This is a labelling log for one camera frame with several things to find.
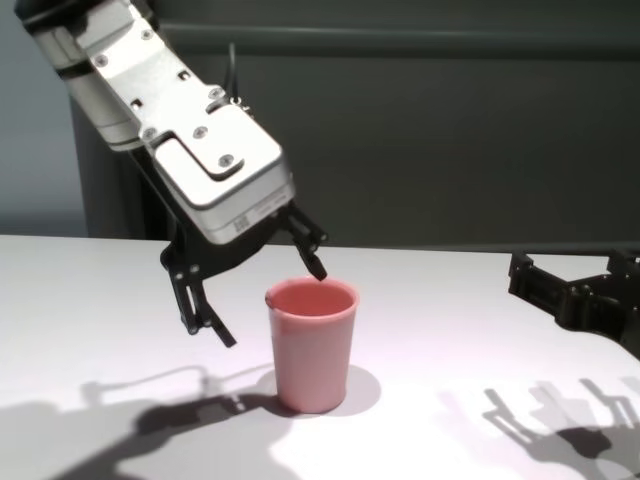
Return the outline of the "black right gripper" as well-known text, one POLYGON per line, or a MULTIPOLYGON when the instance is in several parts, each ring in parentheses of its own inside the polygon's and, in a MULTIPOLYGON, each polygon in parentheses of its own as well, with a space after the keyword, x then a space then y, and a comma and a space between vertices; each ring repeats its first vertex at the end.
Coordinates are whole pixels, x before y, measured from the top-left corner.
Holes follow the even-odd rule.
POLYGON ((606 275, 569 282, 511 255, 508 292, 552 315, 571 332, 610 340, 639 359, 639 252, 612 250, 606 275))

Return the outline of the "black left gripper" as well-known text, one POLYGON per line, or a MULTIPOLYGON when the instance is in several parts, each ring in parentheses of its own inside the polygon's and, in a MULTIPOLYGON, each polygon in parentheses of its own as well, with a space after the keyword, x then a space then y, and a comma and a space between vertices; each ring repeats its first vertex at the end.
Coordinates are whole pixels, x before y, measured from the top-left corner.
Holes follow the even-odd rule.
POLYGON ((160 262, 171 273, 181 321, 189 335, 196 335, 202 329, 211 329, 225 347, 231 348, 237 343, 209 304, 202 280, 197 275, 178 272, 189 271, 192 265, 200 267, 204 278, 219 275, 258 253, 278 230, 287 229, 308 273, 318 281, 327 277, 327 271, 316 254, 319 246, 327 240, 327 234, 297 205, 288 205, 276 214, 268 215, 228 244, 215 245, 205 238, 186 211, 178 205, 159 172, 153 167, 150 154, 145 149, 135 149, 129 154, 175 224, 170 244, 161 253, 160 262))

